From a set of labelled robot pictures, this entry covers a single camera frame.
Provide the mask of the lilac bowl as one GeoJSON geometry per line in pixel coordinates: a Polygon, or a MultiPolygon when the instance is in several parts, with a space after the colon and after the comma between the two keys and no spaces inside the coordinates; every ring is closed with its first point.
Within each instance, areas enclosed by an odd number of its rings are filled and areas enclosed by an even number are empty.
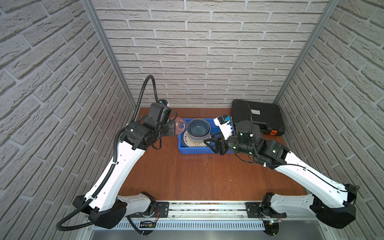
{"type": "Polygon", "coordinates": [[[210,134],[203,137],[194,137],[194,136],[190,136],[189,134],[186,134],[184,137],[184,140],[188,146],[201,147],[205,145],[204,140],[207,140],[209,138],[210,138],[210,134]]]}

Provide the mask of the clear glass with dark base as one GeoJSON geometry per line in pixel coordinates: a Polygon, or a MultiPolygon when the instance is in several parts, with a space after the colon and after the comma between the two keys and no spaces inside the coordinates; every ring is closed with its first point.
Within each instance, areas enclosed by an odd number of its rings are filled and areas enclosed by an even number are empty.
{"type": "Polygon", "coordinates": [[[180,117],[175,120],[175,135],[182,134],[187,129],[187,122],[180,117]]]}

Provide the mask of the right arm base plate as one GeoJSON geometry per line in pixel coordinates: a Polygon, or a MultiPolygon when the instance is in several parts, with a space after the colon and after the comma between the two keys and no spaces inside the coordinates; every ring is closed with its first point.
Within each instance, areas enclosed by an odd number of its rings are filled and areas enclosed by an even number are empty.
{"type": "Polygon", "coordinates": [[[262,202],[245,203],[248,218],[286,218],[286,213],[278,213],[272,209],[271,204],[262,202]]]}

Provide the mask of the sunburst pattern plate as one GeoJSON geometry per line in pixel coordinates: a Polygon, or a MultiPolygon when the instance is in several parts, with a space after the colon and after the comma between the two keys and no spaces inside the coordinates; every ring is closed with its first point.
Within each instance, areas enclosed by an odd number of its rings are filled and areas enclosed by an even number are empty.
{"type": "Polygon", "coordinates": [[[190,135],[188,132],[184,132],[184,135],[182,137],[182,143],[185,147],[188,148],[201,148],[206,147],[207,145],[204,143],[204,140],[207,140],[210,138],[210,134],[207,134],[203,137],[195,137],[190,135]]]}

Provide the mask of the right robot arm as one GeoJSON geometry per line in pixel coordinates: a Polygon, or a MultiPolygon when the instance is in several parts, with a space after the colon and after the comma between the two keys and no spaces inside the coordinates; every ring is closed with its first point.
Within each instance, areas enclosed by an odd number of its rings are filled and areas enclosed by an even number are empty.
{"type": "Polygon", "coordinates": [[[250,164],[275,170],[310,192],[306,196],[267,193],[259,204],[260,217],[282,219],[289,213],[313,215],[335,229],[343,229],[356,220],[357,186],[333,181],[303,162],[286,146],[263,139],[259,126],[251,121],[233,125],[229,116],[222,115],[214,119],[214,124],[220,132],[204,143],[215,154],[225,155],[228,151],[235,155],[246,154],[250,164]]]}

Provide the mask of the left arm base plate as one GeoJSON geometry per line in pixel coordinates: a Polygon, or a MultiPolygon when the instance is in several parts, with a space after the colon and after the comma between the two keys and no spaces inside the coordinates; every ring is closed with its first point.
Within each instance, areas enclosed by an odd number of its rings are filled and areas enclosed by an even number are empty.
{"type": "Polygon", "coordinates": [[[147,212],[140,213],[144,218],[167,218],[170,210],[169,202],[156,202],[150,205],[147,212]]]}

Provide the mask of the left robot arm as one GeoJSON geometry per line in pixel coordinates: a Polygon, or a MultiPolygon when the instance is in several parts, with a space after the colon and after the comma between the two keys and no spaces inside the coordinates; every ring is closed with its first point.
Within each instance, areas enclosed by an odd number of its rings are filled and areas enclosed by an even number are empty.
{"type": "Polygon", "coordinates": [[[73,202],[77,213],[89,216],[88,225],[112,229],[126,216],[142,213],[150,217],[154,214],[156,199],[150,194],[142,192],[122,197],[119,191],[146,150],[163,136],[175,135],[175,120],[169,118],[172,112],[162,103],[153,103],[147,116],[117,132],[113,158],[95,185],[73,202]]]}

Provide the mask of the blue grey bowl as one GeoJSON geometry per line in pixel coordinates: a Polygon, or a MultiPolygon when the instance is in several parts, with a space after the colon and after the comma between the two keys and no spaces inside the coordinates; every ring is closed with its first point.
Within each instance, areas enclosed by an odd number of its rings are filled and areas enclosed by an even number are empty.
{"type": "Polygon", "coordinates": [[[211,125],[205,119],[192,119],[187,124],[188,135],[196,140],[202,140],[209,136],[211,125]]]}

